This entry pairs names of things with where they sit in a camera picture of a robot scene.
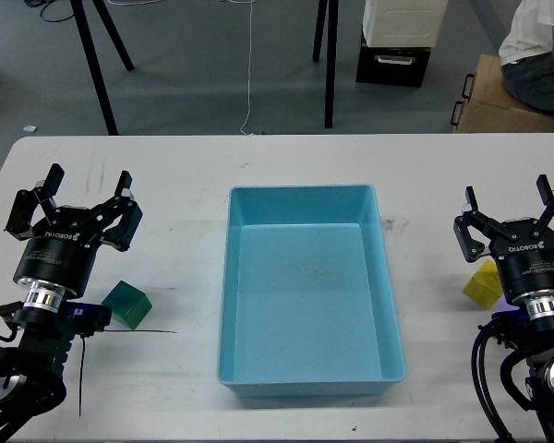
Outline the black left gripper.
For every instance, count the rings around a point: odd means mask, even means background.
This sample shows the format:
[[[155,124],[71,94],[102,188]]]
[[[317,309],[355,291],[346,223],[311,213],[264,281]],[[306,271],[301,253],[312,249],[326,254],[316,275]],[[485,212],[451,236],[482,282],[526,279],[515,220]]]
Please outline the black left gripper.
[[[14,199],[5,231],[18,240],[29,239],[15,270],[18,285],[33,281],[65,289],[66,298],[84,295],[100,245],[119,252],[129,249],[142,218],[130,186],[132,177],[122,171],[114,195],[92,209],[64,206],[53,200],[65,172],[53,163],[46,178],[32,190],[20,189]],[[45,217],[31,225],[35,210]]]

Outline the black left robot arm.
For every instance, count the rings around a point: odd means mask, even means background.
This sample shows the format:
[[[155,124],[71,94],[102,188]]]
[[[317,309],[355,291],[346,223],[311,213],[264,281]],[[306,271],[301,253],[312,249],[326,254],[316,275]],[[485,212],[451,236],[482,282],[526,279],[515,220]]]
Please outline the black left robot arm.
[[[120,174],[114,194],[90,209],[58,206],[64,178],[55,163],[33,189],[17,192],[6,231],[26,244],[13,281],[27,292],[0,305],[9,336],[0,334],[0,442],[66,398],[64,365],[75,337],[86,339],[110,324],[106,305],[80,302],[101,245],[125,252],[142,211]]]

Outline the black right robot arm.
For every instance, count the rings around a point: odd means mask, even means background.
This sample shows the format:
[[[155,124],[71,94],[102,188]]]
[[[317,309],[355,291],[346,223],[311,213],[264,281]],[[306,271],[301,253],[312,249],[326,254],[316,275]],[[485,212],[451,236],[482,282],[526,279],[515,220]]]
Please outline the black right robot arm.
[[[554,191],[541,174],[536,186],[545,206],[537,218],[496,221],[482,213],[472,187],[453,222],[464,259],[491,257],[511,310],[492,315],[478,329],[471,352],[476,396],[499,442],[512,433],[500,418],[488,388],[485,355],[488,341],[510,350],[500,365],[500,382],[525,411],[532,411],[544,437],[554,442]]]

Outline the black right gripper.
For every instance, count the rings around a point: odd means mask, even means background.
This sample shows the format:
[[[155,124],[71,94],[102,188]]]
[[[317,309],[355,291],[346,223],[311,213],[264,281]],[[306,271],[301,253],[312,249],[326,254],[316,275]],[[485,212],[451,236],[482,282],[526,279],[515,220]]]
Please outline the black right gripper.
[[[509,231],[502,235],[500,224],[482,213],[477,205],[475,191],[465,188],[466,204],[462,214],[453,222],[453,231],[468,263],[489,254],[495,259],[503,293],[510,304],[522,304],[533,293],[554,293],[554,231],[548,228],[554,217],[554,191],[548,177],[540,174],[536,180],[545,206],[539,219],[507,221]],[[476,240],[474,229],[490,243]]]

